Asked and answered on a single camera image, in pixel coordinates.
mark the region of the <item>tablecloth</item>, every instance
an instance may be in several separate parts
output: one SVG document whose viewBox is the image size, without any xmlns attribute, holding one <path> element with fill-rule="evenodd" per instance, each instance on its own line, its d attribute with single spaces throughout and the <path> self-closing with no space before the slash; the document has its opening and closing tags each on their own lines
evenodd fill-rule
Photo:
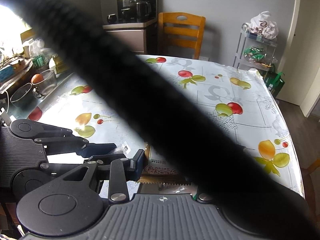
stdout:
<svg viewBox="0 0 320 240">
<path fill-rule="evenodd" d="M 235 143 L 245 146 L 272 179 L 304 196 L 289 130 L 256 69 L 237 70 L 214 62 L 176 57 L 139 57 L 184 93 Z M 113 142 L 129 158 L 145 147 L 144 141 L 76 74 L 54 90 L 29 117 L 70 128 L 74 135 L 90 142 Z M 210 142 L 197 143 L 207 153 L 215 149 Z M 83 158 L 73 153 L 63 158 L 49 156 L 49 161 L 82 163 Z M 218 165 L 228 172 L 228 163 Z"/>
</svg>

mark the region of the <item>black mug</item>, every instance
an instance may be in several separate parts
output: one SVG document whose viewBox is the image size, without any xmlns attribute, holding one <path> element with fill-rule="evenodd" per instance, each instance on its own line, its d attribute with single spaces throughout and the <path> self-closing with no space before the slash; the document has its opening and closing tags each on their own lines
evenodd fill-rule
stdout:
<svg viewBox="0 0 320 240">
<path fill-rule="evenodd" d="M 107 18 L 108 23 L 115 23 L 117 21 L 117 16 L 116 14 L 109 14 Z"/>
<path fill-rule="evenodd" d="M 122 20 L 130 21 L 132 16 L 132 10 L 131 8 L 121 9 L 121 14 L 122 14 Z"/>
<path fill-rule="evenodd" d="M 151 13 L 151 4 L 149 2 L 137 2 L 137 20 L 143 21 L 148 19 Z"/>
</svg>

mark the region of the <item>orange chair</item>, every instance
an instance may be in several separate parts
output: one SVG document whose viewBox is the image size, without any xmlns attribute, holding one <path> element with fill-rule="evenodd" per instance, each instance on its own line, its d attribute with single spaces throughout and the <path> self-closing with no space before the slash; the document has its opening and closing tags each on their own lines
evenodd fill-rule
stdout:
<svg viewBox="0 0 320 240">
<path fill-rule="evenodd" d="M 184 16 L 186 19 L 179 20 L 177 17 Z M 184 27 L 165 26 L 165 24 L 184 25 Z M 200 49 L 204 32 L 205 17 L 188 13 L 159 13 L 158 17 L 158 48 L 159 54 L 164 54 L 164 47 L 178 46 L 192 48 L 195 50 L 194 59 L 199 59 Z M 191 29 L 188 26 L 198 26 L 198 29 Z M 181 38 L 170 38 L 168 35 L 180 35 L 196 38 L 195 41 Z"/>
<path fill-rule="evenodd" d="M 320 159 L 317 159 L 314 163 L 312 163 L 309 166 L 309 168 L 307 169 L 301 168 L 305 198 L 309 205 L 309 218 L 313 223 L 318 224 L 318 226 L 320 223 L 320 215 L 316 215 L 316 194 L 315 194 L 315 190 L 312 184 L 310 174 L 319 167 L 320 167 Z"/>
</svg>

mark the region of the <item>cabinet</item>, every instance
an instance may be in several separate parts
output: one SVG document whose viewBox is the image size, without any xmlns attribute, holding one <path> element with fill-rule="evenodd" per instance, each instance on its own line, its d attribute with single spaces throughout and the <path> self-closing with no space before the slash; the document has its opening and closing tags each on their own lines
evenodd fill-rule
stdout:
<svg viewBox="0 0 320 240">
<path fill-rule="evenodd" d="M 137 54 L 157 55 L 157 20 L 144 23 L 104 25 L 106 32 L 114 35 Z"/>
</svg>

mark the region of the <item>red cherry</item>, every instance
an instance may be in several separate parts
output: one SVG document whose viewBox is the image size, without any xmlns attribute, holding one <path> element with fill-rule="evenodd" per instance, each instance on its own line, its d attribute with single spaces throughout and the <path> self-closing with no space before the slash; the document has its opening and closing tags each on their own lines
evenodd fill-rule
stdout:
<svg viewBox="0 0 320 240">
<path fill-rule="evenodd" d="M 157 60 L 157 63 L 164 63 L 167 61 L 164 57 L 157 57 L 156 60 Z"/>
<path fill-rule="evenodd" d="M 31 114 L 29 114 L 28 118 L 32 121 L 38 121 L 42 116 L 42 111 L 41 109 L 37 106 Z"/>
<path fill-rule="evenodd" d="M 243 113 L 242 107 L 239 104 L 234 103 L 234 102 L 230 102 L 227 105 L 231 108 L 233 114 L 242 114 Z"/>
<path fill-rule="evenodd" d="M 192 77 L 193 76 L 193 74 L 188 70 L 180 70 L 178 72 L 178 75 L 181 77 Z"/>
<path fill-rule="evenodd" d="M 85 87 L 83 88 L 83 90 L 82 90 L 82 93 L 87 94 L 87 93 L 89 93 L 91 90 L 92 90 L 92 88 L 91 88 L 90 86 L 85 86 Z"/>
</svg>

